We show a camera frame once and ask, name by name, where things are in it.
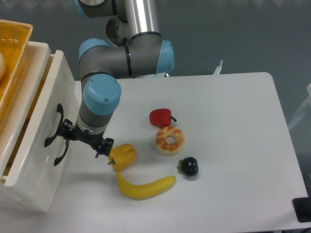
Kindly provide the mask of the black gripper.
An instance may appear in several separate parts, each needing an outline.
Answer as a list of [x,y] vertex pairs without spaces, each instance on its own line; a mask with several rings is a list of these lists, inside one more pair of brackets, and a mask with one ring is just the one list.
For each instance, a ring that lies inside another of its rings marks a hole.
[[81,141],[90,146],[93,145],[93,149],[96,151],[95,158],[98,158],[99,155],[108,157],[114,144],[114,139],[102,138],[103,132],[91,134],[89,130],[81,130],[78,125],[73,125],[69,119],[63,121],[59,135],[65,140]]

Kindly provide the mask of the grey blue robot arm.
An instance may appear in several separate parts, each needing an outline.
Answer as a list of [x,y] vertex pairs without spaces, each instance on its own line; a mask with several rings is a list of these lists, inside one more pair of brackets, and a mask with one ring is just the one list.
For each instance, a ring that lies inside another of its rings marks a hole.
[[90,145],[97,155],[108,156],[113,139],[103,138],[121,98],[118,79],[168,73],[174,68],[172,43],[159,30],[153,0],[77,0],[76,8],[87,18],[110,16],[125,23],[121,44],[92,38],[79,48],[82,102],[75,123],[62,117],[56,136]]

